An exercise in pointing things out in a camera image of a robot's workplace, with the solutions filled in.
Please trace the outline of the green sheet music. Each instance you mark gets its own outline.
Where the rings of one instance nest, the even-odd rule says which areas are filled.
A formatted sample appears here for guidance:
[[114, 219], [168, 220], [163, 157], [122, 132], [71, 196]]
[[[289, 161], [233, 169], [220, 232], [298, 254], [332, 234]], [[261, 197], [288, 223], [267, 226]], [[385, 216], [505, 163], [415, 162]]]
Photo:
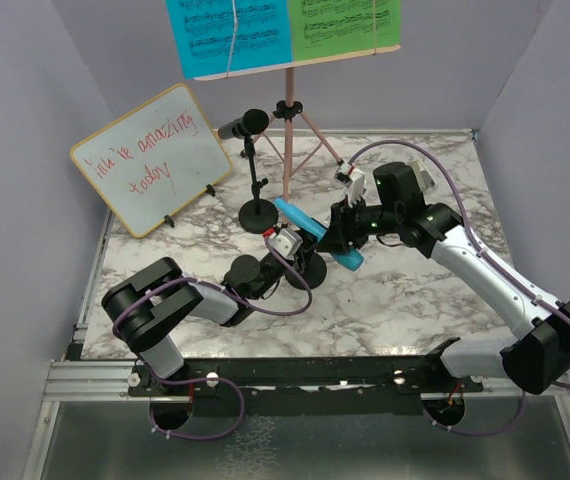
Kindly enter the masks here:
[[399, 1], [290, 1], [288, 12], [296, 62], [400, 45]]

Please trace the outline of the black microphone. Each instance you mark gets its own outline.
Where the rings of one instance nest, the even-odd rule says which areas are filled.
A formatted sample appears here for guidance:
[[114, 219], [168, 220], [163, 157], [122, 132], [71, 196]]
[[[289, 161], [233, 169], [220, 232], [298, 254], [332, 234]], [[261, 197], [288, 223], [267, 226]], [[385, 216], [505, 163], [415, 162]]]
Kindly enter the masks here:
[[239, 118], [217, 130], [220, 140], [245, 139], [262, 134], [269, 126], [270, 116], [261, 109], [249, 109]]

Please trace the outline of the grey eraser block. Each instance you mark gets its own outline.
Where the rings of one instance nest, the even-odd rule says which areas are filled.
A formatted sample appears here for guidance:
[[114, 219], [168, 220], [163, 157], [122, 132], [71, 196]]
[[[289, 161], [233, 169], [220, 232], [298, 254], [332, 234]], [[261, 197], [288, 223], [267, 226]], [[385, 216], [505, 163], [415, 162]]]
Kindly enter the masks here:
[[417, 183], [422, 192], [431, 191], [436, 188], [436, 180], [421, 161], [413, 160], [409, 165], [414, 171]]

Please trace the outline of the black mic stand front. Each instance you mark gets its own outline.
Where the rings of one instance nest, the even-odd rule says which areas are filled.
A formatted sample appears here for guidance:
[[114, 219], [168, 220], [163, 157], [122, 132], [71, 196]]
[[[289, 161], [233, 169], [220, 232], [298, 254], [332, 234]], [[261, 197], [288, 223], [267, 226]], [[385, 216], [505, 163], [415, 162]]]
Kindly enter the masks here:
[[299, 273], [311, 290], [321, 286], [327, 276], [325, 260], [314, 250], [304, 254], [296, 254], [287, 263]]

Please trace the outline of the pink music stand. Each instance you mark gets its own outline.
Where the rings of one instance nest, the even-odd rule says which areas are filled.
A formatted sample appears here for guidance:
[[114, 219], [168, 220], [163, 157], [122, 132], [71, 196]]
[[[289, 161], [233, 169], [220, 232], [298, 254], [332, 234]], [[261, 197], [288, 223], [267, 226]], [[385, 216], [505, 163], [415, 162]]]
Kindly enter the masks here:
[[[263, 67], [254, 67], [248, 69], [241, 69], [233, 71], [231, 69], [217, 74], [211, 74], [207, 76], [200, 76], [198, 79], [200, 81], [211, 81], [211, 80], [222, 80], [228, 79], [230, 77], [239, 77], [245, 76], [250, 74], [258, 74], [276, 70], [282, 70], [285, 75], [285, 98], [280, 100], [276, 104], [275, 110], [268, 114], [270, 116], [270, 123], [268, 128], [271, 124], [276, 120], [281, 120], [284, 122], [284, 150], [279, 151], [275, 150], [274, 152], [277, 154], [278, 158], [281, 160], [283, 165], [283, 175], [282, 175], [282, 193], [284, 197], [289, 196], [289, 184], [293, 176], [304, 166], [306, 163], [304, 161], [300, 162], [298, 165], [294, 164], [293, 155], [294, 155], [294, 119], [299, 117], [301, 118], [304, 123], [309, 127], [311, 132], [316, 136], [318, 143], [315, 148], [309, 153], [306, 158], [308, 160], [312, 159], [314, 155], [319, 151], [319, 149], [324, 148], [326, 149], [331, 157], [336, 161], [337, 164], [343, 163], [343, 159], [340, 155], [336, 152], [336, 150], [331, 146], [329, 141], [327, 140], [324, 133], [317, 127], [317, 125], [311, 120], [309, 115], [304, 111], [303, 104], [295, 98], [295, 69], [297, 67], [307, 66], [307, 65], [314, 65], [314, 64], [322, 64], [340, 60], [348, 60], [353, 58], [360, 58], [365, 56], [376, 56], [378, 54], [387, 54], [398, 51], [401, 49], [401, 46], [392, 47], [392, 48], [385, 48], [375, 51], [373, 53], [353, 53], [353, 54], [346, 54], [340, 55], [336, 57], [329, 57], [326, 59], [316, 60], [316, 61], [308, 61], [308, 62], [296, 62], [291, 61], [287, 63], [275, 64], [275, 65], [268, 65]], [[252, 137], [255, 142], [259, 139], [263, 138], [266, 141], [270, 141], [271, 138], [269, 137], [267, 130], [268, 128], [262, 133], [257, 136]], [[245, 159], [247, 157], [244, 154], [244, 139], [243, 141], [243, 150], [241, 151], [241, 156]]]

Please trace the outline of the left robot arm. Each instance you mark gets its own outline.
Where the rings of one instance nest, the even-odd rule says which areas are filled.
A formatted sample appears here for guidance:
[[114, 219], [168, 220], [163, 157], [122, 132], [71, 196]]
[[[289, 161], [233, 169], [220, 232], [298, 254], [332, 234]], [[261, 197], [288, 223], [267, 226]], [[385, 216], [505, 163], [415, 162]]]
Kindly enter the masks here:
[[199, 281], [163, 257], [103, 296], [113, 335], [147, 364], [160, 392], [175, 394], [185, 385], [185, 360], [170, 333], [186, 317], [232, 327], [257, 311], [254, 302], [266, 299], [282, 278], [306, 291], [322, 284], [326, 268], [312, 234], [276, 228], [265, 232], [264, 240], [268, 253], [262, 259], [237, 257], [220, 285]]

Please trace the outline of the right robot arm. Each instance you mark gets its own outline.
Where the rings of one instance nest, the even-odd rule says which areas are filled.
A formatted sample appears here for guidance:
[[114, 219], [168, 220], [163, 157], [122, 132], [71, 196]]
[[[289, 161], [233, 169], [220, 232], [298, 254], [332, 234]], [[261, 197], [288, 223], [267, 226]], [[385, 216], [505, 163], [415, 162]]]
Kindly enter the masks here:
[[539, 289], [465, 229], [449, 206], [427, 204], [414, 170], [401, 162], [373, 172], [379, 204], [366, 204], [364, 174], [343, 164], [336, 179], [346, 188], [330, 208], [319, 243], [344, 267], [363, 262], [359, 250], [374, 236], [396, 234], [468, 285], [505, 322], [510, 332], [489, 341], [453, 340], [424, 367], [426, 383], [446, 391], [460, 378], [508, 378], [540, 394], [570, 369], [570, 301]]

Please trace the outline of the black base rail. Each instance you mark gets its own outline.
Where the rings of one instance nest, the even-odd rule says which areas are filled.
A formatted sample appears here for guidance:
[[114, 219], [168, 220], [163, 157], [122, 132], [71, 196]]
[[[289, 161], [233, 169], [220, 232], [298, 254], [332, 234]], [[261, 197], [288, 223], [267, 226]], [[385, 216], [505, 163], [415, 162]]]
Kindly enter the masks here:
[[452, 377], [433, 354], [189, 359], [179, 376], [199, 382], [166, 386], [135, 366], [128, 394], [202, 416], [233, 416], [240, 406], [250, 416], [419, 415], [424, 400], [483, 389], [470, 378]]

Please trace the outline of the yellow framed whiteboard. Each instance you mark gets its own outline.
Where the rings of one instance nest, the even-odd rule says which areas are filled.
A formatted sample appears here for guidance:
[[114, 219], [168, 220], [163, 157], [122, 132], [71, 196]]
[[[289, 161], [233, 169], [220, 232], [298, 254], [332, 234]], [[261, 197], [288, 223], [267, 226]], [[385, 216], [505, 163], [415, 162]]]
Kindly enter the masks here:
[[135, 238], [147, 236], [232, 170], [183, 84], [74, 145], [70, 158]]

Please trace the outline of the blue toy microphone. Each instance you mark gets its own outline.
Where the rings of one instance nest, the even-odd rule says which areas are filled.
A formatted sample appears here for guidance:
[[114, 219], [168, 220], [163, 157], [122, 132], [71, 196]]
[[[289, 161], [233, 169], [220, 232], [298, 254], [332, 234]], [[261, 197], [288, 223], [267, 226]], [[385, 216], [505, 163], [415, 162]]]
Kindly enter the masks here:
[[[321, 251], [321, 243], [327, 234], [327, 228], [315, 219], [307, 215], [292, 203], [288, 203], [279, 197], [275, 200], [276, 208], [295, 226], [309, 233], [317, 243], [317, 249]], [[364, 262], [364, 257], [354, 248], [350, 248], [347, 253], [330, 252], [332, 258], [350, 271], [356, 271]]]

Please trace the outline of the blue sheet music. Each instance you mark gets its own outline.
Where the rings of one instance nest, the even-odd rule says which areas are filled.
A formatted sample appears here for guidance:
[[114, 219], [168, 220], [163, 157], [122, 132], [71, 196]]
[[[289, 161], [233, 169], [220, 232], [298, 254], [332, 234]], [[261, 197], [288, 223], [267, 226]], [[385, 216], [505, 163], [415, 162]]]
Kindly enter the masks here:
[[187, 79], [293, 61], [285, 1], [173, 0], [166, 8]]

